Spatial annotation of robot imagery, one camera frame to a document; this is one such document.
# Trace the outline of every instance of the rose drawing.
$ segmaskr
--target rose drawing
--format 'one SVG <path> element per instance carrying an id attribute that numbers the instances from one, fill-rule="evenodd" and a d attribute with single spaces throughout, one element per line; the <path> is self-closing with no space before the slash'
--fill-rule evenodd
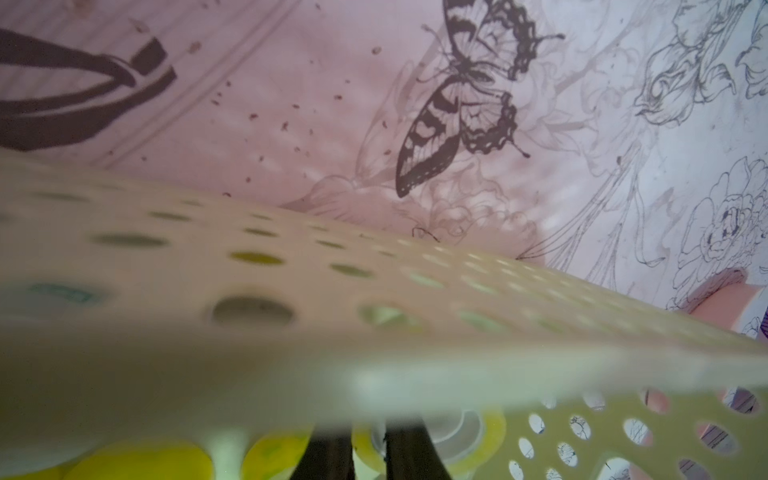
<path id="1" fill-rule="evenodd" d="M 667 308 L 687 308 L 705 282 L 750 265 L 768 231 L 768 166 L 746 157 L 695 206 L 688 219 L 678 257 L 673 288 L 677 295 Z"/>

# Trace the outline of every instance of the brown splatter dots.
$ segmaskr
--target brown splatter dots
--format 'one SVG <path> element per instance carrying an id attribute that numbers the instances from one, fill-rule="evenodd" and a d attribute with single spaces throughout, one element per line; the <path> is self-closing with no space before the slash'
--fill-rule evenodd
<path id="1" fill-rule="evenodd" d="M 141 20 L 136 20 L 135 18 L 129 18 L 128 21 L 131 23 L 131 25 L 134 26 L 137 32 L 139 33 L 149 33 L 149 27 L 146 23 L 142 22 Z"/>

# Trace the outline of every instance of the butterfly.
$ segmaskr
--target butterfly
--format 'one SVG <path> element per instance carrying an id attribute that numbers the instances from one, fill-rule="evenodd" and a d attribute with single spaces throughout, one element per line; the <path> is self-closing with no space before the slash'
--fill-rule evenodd
<path id="1" fill-rule="evenodd" d="M 514 0 L 443 0 L 451 52 L 448 77 L 411 124 L 397 157 L 395 187 L 404 197 L 443 172 L 459 144 L 489 154 L 513 144 L 517 108 L 500 85 L 528 71 L 547 39 Z"/>

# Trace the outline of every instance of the perforated plastic panel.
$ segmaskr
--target perforated plastic panel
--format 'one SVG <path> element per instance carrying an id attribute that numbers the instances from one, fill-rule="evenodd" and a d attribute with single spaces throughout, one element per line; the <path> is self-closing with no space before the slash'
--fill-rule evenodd
<path id="1" fill-rule="evenodd" d="M 768 384 L 752 340 L 489 253 L 3 156 L 0 475 L 287 478 L 308 425 L 354 422 L 373 478 L 377 422 L 413 415 L 454 478 L 768 462 L 763 412 L 711 392 Z M 604 409 L 572 400 L 584 390 Z M 729 455 L 701 442 L 710 424 Z M 106 446 L 138 439 L 186 443 Z"/>

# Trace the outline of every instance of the round hole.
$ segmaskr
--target round hole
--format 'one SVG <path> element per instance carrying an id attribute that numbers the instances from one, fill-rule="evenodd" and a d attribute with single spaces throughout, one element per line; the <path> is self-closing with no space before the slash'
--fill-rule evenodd
<path id="1" fill-rule="evenodd" d="M 554 407 L 558 406 L 558 401 L 553 396 L 544 397 L 541 399 L 541 404 L 549 410 L 552 410 Z"/>
<path id="2" fill-rule="evenodd" d="M 510 283 L 507 283 L 507 285 L 509 285 L 509 288 L 513 289 L 517 293 L 528 295 L 528 289 L 526 289 L 524 286 L 522 286 L 519 283 L 510 282 Z"/>
<path id="3" fill-rule="evenodd" d="M 520 466 L 519 463 L 515 462 L 514 460 L 512 462 L 509 462 L 509 475 L 512 475 L 512 478 L 514 480 L 525 480 L 525 475 L 523 475 L 523 469 Z"/>
<path id="4" fill-rule="evenodd" d="M 744 415 L 753 415 L 760 411 L 761 405 L 757 397 L 749 390 L 736 387 L 729 389 L 723 397 L 723 404 L 734 412 Z"/>
<path id="5" fill-rule="evenodd" d="M 550 333 L 564 333 L 565 328 L 557 320 L 547 318 L 541 315 L 539 312 L 532 310 L 524 310 L 523 314 L 532 322 L 536 323 L 542 329 L 547 330 Z"/>
<path id="6" fill-rule="evenodd" d="M 717 424 L 697 422 L 696 434 L 706 447 L 720 455 L 734 455 L 739 451 L 736 437 Z"/>
<path id="7" fill-rule="evenodd" d="M 624 420 L 624 433 L 635 445 L 649 446 L 654 443 L 653 432 L 641 420 Z"/>
<path id="8" fill-rule="evenodd" d="M 581 325 L 583 325 L 583 326 L 585 326 L 585 327 L 587 327 L 589 329 L 595 329 L 595 330 L 597 330 L 600 333 L 605 333 L 605 334 L 608 334 L 608 335 L 611 335 L 611 334 L 614 333 L 613 330 L 611 330 L 610 327 L 608 327 L 607 325 L 605 325 L 604 323 L 602 323 L 599 320 L 595 320 L 595 319 L 592 319 L 592 318 L 590 318 L 588 316 L 581 315 L 581 314 L 576 315 L 576 317 L 574 317 L 574 318 L 579 323 L 581 323 Z"/>
<path id="9" fill-rule="evenodd" d="M 411 272 L 409 273 L 408 277 L 414 282 L 423 286 L 430 286 L 432 288 L 443 288 L 445 286 L 438 280 L 435 280 L 430 276 L 426 276 L 423 273 L 419 273 L 419 272 Z"/>
<path id="10" fill-rule="evenodd" d="M 484 283 L 480 283 L 479 281 L 472 279 L 468 276 L 463 276 L 462 280 L 464 280 L 464 283 L 469 285 L 470 287 L 474 288 L 477 291 L 487 293 L 489 295 L 496 295 L 498 292 L 495 288 L 492 286 L 485 285 Z"/>
<path id="11" fill-rule="evenodd" d="M 563 329 L 562 325 L 556 322 L 552 322 L 548 319 L 539 319 L 537 320 L 538 325 L 552 333 L 564 333 L 565 330 Z"/>
<path id="12" fill-rule="evenodd" d="M 563 480 L 563 477 L 560 475 L 560 472 L 554 468 L 549 468 L 547 470 L 547 480 Z"/>
<path id="13" fill-rule="evenodd" d="M 168 245 L 162 238 L 150 237 L 141 233 L 103 233 L 95 235 L 92 240 L 101 245 L 126 248 L 152 248 Z"/>
<path id="14" fill-rule="evenodd" d="M 357 276 L 358 278 L 370 278 L 373 276 L 373 272 L 370 270 L 363 270 L 362 268 L 344 263 L 331 263 L 331 268 L 344 275 Z"/>
<path id="15" fill-rule="evenodd" d="M 583 416 L 573 415 L 568 422 L 571 424 L 571 430 L 574 435 L 578 438 L 588 440 L 592 437 L 592 428 L 589 426 L 589 423 L 587 423 L 587 419 Z"/>
<path id="16" fill-rule="evenodd" d="M 575 467 L 576 464 L 578 464 L 576 451 L 565 442 L 558 443 L 558 456 L 560 457 L 560 460 L 569 467 Z"/>
<path id="17" fill-rule="evenodd" d="M 689 458 L 680 460 L 677 467 L 685 478 L 691 478 L 692 480 L 713 480 L 712 475 L 710 475 L 703 465 L 696 463 Z"/>
<path id="18" fill-rule="evenodd" d="M 343 249 L 346 248 L 341 243 L 329 242 L 328 240 L 315 240 L 315 243 L 317 243 L 319 245 L 323 245 L 324 247 L 338 248 L 340 250 L 343 250 Z"/>
<path id="19" fill-rule="evenodd" d="M 269 230 L 261 230 L 260 228 L 246 228 L 243 232 L 260 235 L 262 237 L 277 237 L 277 233 L 270 232 Z"/>
<path id="20" fill-rule="evenodd" d="M 670 399 L 660 390 L 643 389 L 640 391 L 640 400 L 652 412 L 667 413 L 670 411 Z"/>
<path id="21" fill-rule="evenodd" d="M 527 438 L 521 437 L 518 440 L 518 447 L 520 447 L 520 453 L 522 453 L 525 458 L 534 457 L 535 452 L 533 450 L 533 444 L 531 444 Z"/>
<path id="22" fill-rule="evenodd" d="M 571 299 L 568 298 L 568 296 L 565 296 L 557 290 L 553 290 L 551 288 L 547 289 L 547 295 L 549 295 L 549 297 L 552 298 L 555 302 L 571 302 Z"/>
<path id="23" fill-rule="evenodd" d="M 477 263 L 473 263 L 473 262 L 464 262 L 464 264 L 465 264 L 466 266 L 468 266 L 469 268 L 473 269 L 475 272 L 480 272 L 480 273 L 488 273 L 488 271 L 487 271 L 485 268 L 483 268 L 483 267 L 479 266 Z"/>
<path id="24" fill-rule="evenodd" d="M 600 473 L 592 478 L 599 478 L 600 480 L 653 480 L 642 468 L 621 457 L 609 458 L 603 464 Z"/>
<path id="25" fill-rule="evenodd" d="M 605 410 L 605 398 L 599 392 L 587 392 L 581 396 L 584 399 L 584 403 L 595 412 L 602 412 Z"/>
<path id="26" fill-rule="evenodd" d="M 544 431 L 544 420 L 535 413 L 528 417 L 528 424 L 534 433 L 542 433 Z"/>
<path id="27" fill-rule="evenodd" d="M 373 249 L 375 251 L 381 253 L 385 257 L 397 258 L 397 255 L 395 255 L 394 253 L 390 252 L 389 250 L 385 250 L 385 249 L 383 249 L 381 247 L 373 247 Z"/>
<path id="28" fill-rule="evenodd" d="M 591 296 L 586 295 L 570 295 L 569 298 L 579 305 L 586 306 L 587 308 L 594 308 L 598 302 Z"/>
<path id="29" fill-rule="evenodd" d="M 440 257 L 435 257 L 434 255 L 430 255 L 429 253 L 425 253 L 424 255 L 422 255 L 422 257 L 424 257 L 424 260 L 428 260 L 434 263 L 435 265 L 444 266 L 446 268 L 451 266 L 450 263 L 442 260 Z"/>
<path id="30" fill-rule="evenodd" d="M 285 326 L 293 321 L 293 310 L 264 297 L 229 296 L 216 304 L 212 319 L 222 325 Z"/>
<path id="31" fill-rule="evenodd" d="M 171 212 L 150 212 L 149 216 L 159 218 L 161 220 L 172 220 L 176 222 L 188 222 L 192 220 L 186 215 L 172 214 Z"/>
<path id="32" fill-rule="evenodd" d="M 416 317 L 393 305 L 365 305 L 358 308 L 357 313 L 363 322 L 382 330 L 419 330 L 421 325 Z"/>
<path id="33" fill-rule="evenodd" d="M 65 194 L 62 192 L 35 192 L 34 195 L 38 198 L 45 198 L 46 200 L 59 200 L 63 202 L 88 202 L 90 201 L 86 197 L 74 194 Z"/>
<path id="34" fill-rule="evenodd" d="M 261 252 L 232 252 L 230 258 L 259 265 L 282 265 L 283 259 Z"/>
<path id="35" fill-rule="evenodd" d="M 458 317 L 485 333 L 504 332 L 507 329 L 504 323 L 472 310 L 461 310 Z"/>

